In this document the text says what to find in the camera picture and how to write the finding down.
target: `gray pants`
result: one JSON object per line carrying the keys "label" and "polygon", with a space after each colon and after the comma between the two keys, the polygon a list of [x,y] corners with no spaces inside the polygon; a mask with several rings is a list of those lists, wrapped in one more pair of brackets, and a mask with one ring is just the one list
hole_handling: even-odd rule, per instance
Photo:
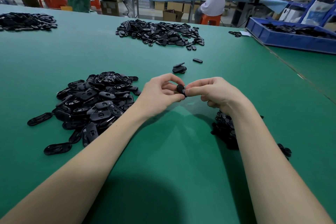
{"label": "gray pants", "polygon": [[199,6],[197,8],[197,10],[195,11],[195,24],[199,24],[201,21],[201,17],[202,17],[203,13],[201,11],[201,6]]}

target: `finger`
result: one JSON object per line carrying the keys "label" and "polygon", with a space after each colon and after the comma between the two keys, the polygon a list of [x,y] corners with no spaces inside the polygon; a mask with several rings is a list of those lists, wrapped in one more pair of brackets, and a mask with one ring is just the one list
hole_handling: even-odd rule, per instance
{"label": "finger", "polygon": [[192,88],[186,89],[184,91],[184,93],[187,97],[207,95],[209,93],[209,86],[210,85],[204,85],[204,86],[200,86],[200,87],[192,87]]}
{"label": "finger", "polygon": [[205,95],[201,95],[201,100],[202,100],[203,102],[207,102],[207,101],[209,101],[210,99],[208,99],[208,97],[205,96]]}
{"label": "finger", "polygon": [[176,84],[173,84],[173,83],[171,83],[171,82],[166,82],[166,83],[164,83],[163,85],[162,85],[162,89],[164,90],[164,89],[168,89],[168,90],[172,90],[172,91],[175,91],[176,90]]}
{"label": "finger", "polygon": [[171,96],[168,96],[169,99],[169,105],[172,103],[180,102],[181,100],[184,100],[186,97],[183,94],[174,94]]}
{"label": "finger", "polygon": [[215,81],[216,77],[212,77],[212,78],[206,78],[206,79],[200,79],[194,82],[189,83],[185,88],[192,88],[192,87],[200,87],[200,86],[204,86],[204,85],[208,85],[208,84],[213,84]]}
{"label": "finger", "polygon": [[182,84],[183,86],[185,85],[181,78],[177,77],[176,75],[172,73],[163,74],[161,76],[155,77],[155,79],[156,78],[161,82],[161,85],[169,81],[175,82],[177,84]]}
{"label": "finger", "polygon": [[172,91],[172,90],[165,89],[165,90],[162,90],[162,92],[165,95],[174,95],[174,91]]}
{"label": "finger", "polygon": [[216,107],[216,108],[219,108],[219,105],[218,104],[216,104],[215,102],[212,102],[212,101],[208,101],[208,106],[209,107]]}

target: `hand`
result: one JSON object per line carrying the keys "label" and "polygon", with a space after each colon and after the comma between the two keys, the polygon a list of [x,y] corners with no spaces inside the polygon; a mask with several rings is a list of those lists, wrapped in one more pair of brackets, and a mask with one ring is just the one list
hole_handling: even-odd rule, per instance
{"label": "hand", "polygon": [[183,94],[174,93],[177,85],[169,81],[184,86],[181,78],[171,73],[154,77],[145,84],[142,93],[133,105],[145,115],[145,118],[153,117],[166,110],[172,103],[185,99]]}
{"label": "hand", "polygon": [[223,113],[230,114],[235,103],[247,99],[236,87],[221,77],[197,80],[185,87],[187,97],[201,95],[202,101],[208,106],[217,107]]}

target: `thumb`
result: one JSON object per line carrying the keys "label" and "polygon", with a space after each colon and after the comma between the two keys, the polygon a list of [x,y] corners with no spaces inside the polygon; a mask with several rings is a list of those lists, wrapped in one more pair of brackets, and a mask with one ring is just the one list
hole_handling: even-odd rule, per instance
{"label": "thumb", "polygon": [[184,93],[187,97],[207,95],[208,89],[209,89],[209,85],[204,85],[200,87],[192,87],[192,88],[186,89]]}
{"label": "thumb", "polygon": [[174,94],[167,97],[169,99],[170,105],[175,102],[180,102],[181,100],[184,100],[186,98],[183,94]]}

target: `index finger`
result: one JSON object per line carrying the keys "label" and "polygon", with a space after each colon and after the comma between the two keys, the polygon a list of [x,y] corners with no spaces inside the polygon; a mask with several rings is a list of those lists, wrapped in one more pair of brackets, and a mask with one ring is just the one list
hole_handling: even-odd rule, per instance
{"label": "index finger", "polygon": [[176,75],[174,75],[172,73],[163,74],[161,76],[158,76],[157,78],[161,82],[161,84],[164,84],[165,82],[172,81],[172,82],[175,82],[177,84],[182,84],[183,86],[185,85],[180,77],[177,77]]}
{"label": "index finger", "polygon": [[214,78],[206,78],[206,79],[200,79],[194,82],[189,83],[185,89],[192,88],[192,87],[200,87],[208,84],[213,84]]}

